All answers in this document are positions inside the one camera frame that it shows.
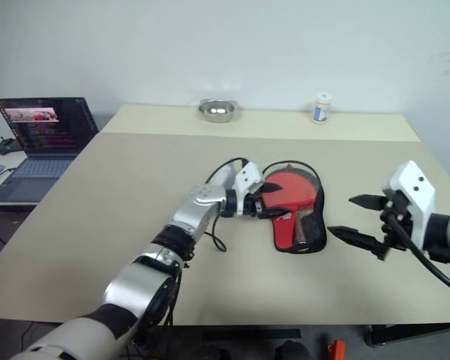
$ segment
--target desk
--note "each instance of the desk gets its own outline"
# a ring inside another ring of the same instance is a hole
[[[260,167],[308,162],[323,181],[325,223],[377,237],[378,214],[347,199],[379,194],[384,179],[413,159],[438,190],[437,211],[450,214],[450,177],[403,117],[336,114],[316,126],[305,114],[274,112],[264,115],[264,131],[253,127],[245,136],[248,119],[260,113],[243,112],[244,124],[213,124],[213,136],[190,135],[187,126],[173,135],[162,122],[211,125],[194,119],[192,109],[124,106],[0,253],[0,318],[61,322],[93,311],[110,280],[155,237],[189,189],[235,156]],[[271,119],[280,122],[275,138],[266,130]],[[342,138],[335,126],[344,129]],[[240,137],[230,127],[241,128]],[[393,129],[400,129],[396,140]],[[246,217],[223,219],[217,234],[229,252],[216,251],[207,237],[198,243],[184,270],[178,325],[450,322],[450,289],[410,252],[394,250],[380,262],[329,233],[319,253],[279,253],[270,222]],[[450,276],[450,265],[438,266]]]

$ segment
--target laptop keyboard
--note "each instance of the laptop keyboard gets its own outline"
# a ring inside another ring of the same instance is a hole
[[[58,179],[74,159],[27,159],[12,173],[13,178]]]

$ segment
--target pill bottle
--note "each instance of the pill bottle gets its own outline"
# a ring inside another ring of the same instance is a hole
[[[315,107],[312,112],[312,120],[315,124],[325,124],[327,121],[332,96],[326,92],[320,92],[316,95]]]

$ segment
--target metal bowl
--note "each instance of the metal bowl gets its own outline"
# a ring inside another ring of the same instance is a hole
[[[210,122],[229,122],[235,113],[236,105],[231,101],[225,100],[203,100],[198,107],[200,111]]]

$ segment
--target laptop screen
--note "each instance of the laptop screen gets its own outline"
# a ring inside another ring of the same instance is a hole
[[[83,97],[0,99],[0,112],[27,155],[78,155],[98,132]]]

